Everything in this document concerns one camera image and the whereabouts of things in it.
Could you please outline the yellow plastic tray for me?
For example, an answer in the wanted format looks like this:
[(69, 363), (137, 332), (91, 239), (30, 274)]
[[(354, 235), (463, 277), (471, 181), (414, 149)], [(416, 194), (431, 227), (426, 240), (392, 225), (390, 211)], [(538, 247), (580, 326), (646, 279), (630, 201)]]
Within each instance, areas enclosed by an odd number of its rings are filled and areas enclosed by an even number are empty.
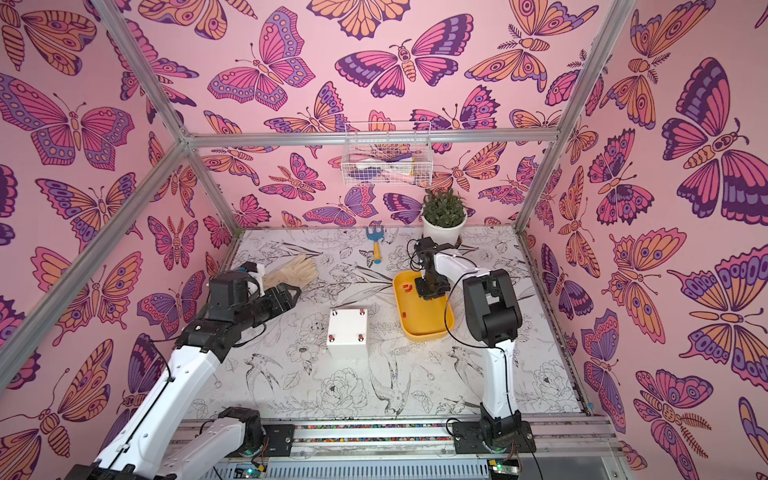
[(397, 311), (405, 336), (413, 342), (427, 342), (439, 340), (448, 335), (455, 325), (455, 317), (448, 301), (448, 295), (435, 300), (423, 300), (420, 298), (418, 306), (413, 311), (411, 318), (402, 319), (398, 308), (398, 294), (396, 288), (406, 280), (414, 280), (421, 274), (415, 271), (403, 271), (393, 279), (393, 289), (396, 298)]

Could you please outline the white block with screws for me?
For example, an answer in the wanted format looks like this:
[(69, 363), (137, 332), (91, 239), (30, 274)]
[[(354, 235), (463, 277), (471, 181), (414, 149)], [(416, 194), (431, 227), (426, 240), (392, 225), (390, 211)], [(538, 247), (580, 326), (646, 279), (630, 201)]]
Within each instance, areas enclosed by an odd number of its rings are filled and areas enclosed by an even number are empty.
[[(337, 316), (332, 316), (331, 311), (326, 335), (326, 346), (329, 354), (335, 360), (359, 360), (367, 359), (368, 352), (368, 310), (361, 316), (357, 308), (335, 309)], [(333, 335), (334, 342), (328, 341), (328, 336)], [(365, 340), (360, 342), (358, 335), (363, 334)]]

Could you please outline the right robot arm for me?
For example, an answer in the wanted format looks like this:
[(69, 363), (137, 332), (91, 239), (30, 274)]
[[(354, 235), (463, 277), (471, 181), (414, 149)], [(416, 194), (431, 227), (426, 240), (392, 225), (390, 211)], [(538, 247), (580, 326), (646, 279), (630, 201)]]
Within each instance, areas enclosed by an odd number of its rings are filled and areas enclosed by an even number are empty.
[(483, 442), (490, 449), (533, 453), (534, 436), (514, 392), (514, 353), (523, 314), (509, 273), (481, 268), (441, 246), (419, 249), (415, 258), (422, 299), (448, 299), (456, 288), (463, 294), (465, 323), (474, 340), (463, 345), (482, 352), (485, 361), (479, 407)]

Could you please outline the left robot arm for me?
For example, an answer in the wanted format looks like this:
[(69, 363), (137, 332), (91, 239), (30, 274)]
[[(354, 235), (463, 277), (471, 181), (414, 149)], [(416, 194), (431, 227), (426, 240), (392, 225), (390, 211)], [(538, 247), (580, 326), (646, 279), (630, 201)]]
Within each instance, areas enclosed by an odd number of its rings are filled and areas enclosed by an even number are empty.
[(260, 413), (228, 407), (181, 449), (168, 447), (199, 391), (235, 348), (244, 331), (293, 309), (301, 289), (264, 288), (253, 263), (209, 282), (209, 301), (176, 340), (158, 381), (137, 413), (89, 465), (70, 479), (199, 479), (230, 454), (262, 454), (268, 442)]

